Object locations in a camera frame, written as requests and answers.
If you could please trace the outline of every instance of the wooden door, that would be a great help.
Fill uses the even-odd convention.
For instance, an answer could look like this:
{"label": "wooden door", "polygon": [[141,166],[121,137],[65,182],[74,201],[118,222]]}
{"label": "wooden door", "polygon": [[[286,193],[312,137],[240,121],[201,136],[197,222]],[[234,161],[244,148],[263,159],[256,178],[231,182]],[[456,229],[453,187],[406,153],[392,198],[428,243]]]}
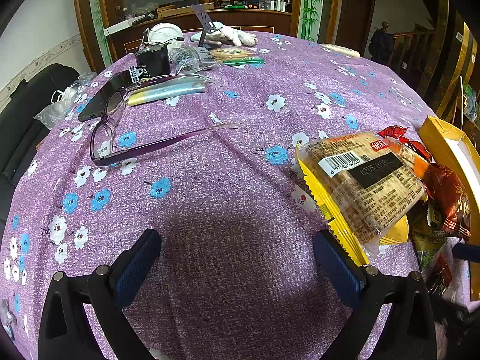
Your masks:
{"label": "wooden door", "polygon": [[374,7],[375,0],[342,0],[335,44],[356,50],[363,56]]}

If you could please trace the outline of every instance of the black smartphone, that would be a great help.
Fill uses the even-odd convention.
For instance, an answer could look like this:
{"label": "black smartphone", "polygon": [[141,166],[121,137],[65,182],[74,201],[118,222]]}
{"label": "black smartphone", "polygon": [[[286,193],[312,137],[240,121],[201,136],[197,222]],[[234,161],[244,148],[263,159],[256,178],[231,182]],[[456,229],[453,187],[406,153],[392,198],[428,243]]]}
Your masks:
{"label": "black smartphone", "polygon": [[117,92],[120,88],[130,85],[131,77],[128,70],[114,74],[80,112],[78,115],[78,121],[86,122],[87,120],[102,116],[103,111],[105,110],[105,104],[111,95]]}

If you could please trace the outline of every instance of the purple eyeglass frame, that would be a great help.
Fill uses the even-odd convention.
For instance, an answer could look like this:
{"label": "purple eyeglass frame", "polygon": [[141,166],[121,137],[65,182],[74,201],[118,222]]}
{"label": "purple eyeglass frame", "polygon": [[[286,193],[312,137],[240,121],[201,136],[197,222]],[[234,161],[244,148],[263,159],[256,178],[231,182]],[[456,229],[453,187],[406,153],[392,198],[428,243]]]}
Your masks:
{"label": "purple eyeglass frame", "polygon": [[[121,161],[124,161],[124,160],[129,159],[129,158],[137,157],[139,155],[144,155],[144,154],[148,154],[148,153],[151,153],[151,152],[155,152],[157,150],[163,149],[167,146],[173,145],[177,142],[180,142],[180,141],[182,141],[184,139],[187,139],[187,138],[194,137],[196,135],[206,134],[208,132],[212,132],[212,131],[215,131],[215,130],[220,130],[222,128],[240,128],[242,126],[240,123],[218,124],[218,125],[215,125],[215,126],[201,128],[200,130],[189,131],[189,132],[186,132],[184,134],[178,135],[178,136],[173,137],[173,138],[162,139],[162,140],[158,140],[156,142],[147,143],[145,145],[133,147],[131,149],[117,151],[115,153],[111,153],[111,154],[108,154],[108,155],[104,155],[104,156],[100,156],[100,157],[95,157],[94,156],[95,134],[97,133],[98,129],[101,126],[104,126],[104,128],[109,132],[110,141],[113,144],[113,130],[112,130],[111,125],[116,127],[118,125],[118,123],[115,125],[115,123],[109,121],[109,115],[107,113],[109,102],[112,99],[112,97],[114,97],[115,95],[120,95],[122,97],[122,101],[118,104],[118,107],[120,105],[122,105],[123,109],[125,109],[126,100],[124,99],[124,95],[126,93],[131,92],[131,91],[135,91],[135,90],[140,89],[140,88],[145,88],[145,87],[150,86],[150,85],[162,83],[162,82],[167,81],[167,80],[171,80],[171,79],[178,78],[178,77],[185,77],[185,76],[189,76],[189,77],[193,76],[193,77],[199,77],[199,78],[210,80],[209,77],[202,76],[202,75],[199,75],[199,74],[178,74],[178,75],[157,76],[157,77],[154,77],[154,78],[149,79],[149,80],[140,81],[139,83],[136,83],[134,85],[130,85],[129,87],[121,88],[119,91],[117,91],[113,95],[111,95],[111,97],[109,97],[108,101],[105,104],[105,109],[104,109],[103,115],[102,115],[99,123],[97,123],[97,125],[95,126],[95,128],[92,132],[92,135],[90,137],[90,159],[92,160],[92,162],[98,167],[107,167],[107,166],[109,166],[111,164],[114,164],[116,162],[121,162]],[[120,118],[118,119],[118,122],[122,118],[122,115],[123,115],[123,111],[121,113]]]}

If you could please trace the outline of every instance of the purple tablecloth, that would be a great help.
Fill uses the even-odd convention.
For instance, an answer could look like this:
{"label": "purple tablecloth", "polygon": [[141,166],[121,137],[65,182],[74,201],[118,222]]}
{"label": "purple tablecloth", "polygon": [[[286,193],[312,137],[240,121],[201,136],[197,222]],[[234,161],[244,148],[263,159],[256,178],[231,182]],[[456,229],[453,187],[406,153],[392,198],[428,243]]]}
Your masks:
{"label": "purple tablecloth", "polygon": [[[15,344],[27,359],[37,358],[52,275],[112,264],[146,228],[162,234],[161,256],[124,314],[147,348],[171,360],[310,360],[336,337],[350,309],[315,265],[312,235],[326,222],[311,212],[293,147],[394,124],[418,139],[415,130],[434,113],[387,67],[296,38],[258,37],[252,51],[265,64],[218,67],[207,72],[217,81],[207,93],[127,107],[116,137],[129,133],[138,145],[218,120],[241,130],[188,139],[108,172],[89,158],[94,120],[81,125],[74,111],[48,135],[18,184],[0,252],[0,299],[17,318]],[[128,55],[100,74],[76,111],[133,61]],[[372,263],[391,275],[418,269],[410,243]],[[90,307],[87,314],[113,359]]]}

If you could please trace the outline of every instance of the green object on counter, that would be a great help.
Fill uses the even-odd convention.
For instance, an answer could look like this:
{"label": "green object on counter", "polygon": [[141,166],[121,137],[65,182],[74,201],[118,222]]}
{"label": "green object on counter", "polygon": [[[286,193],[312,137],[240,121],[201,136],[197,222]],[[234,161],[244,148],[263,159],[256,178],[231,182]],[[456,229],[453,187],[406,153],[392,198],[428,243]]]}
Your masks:
{"label": "green object on counter", "polygon": [[224,62],[225,65],[229,65],[229,66],[246,65],[246,64],[263,64],[263,63],[265,63],[265,60],[257,56],[252,56],[252,57],[242,58],[242,59],[231,59],[230,61]]}

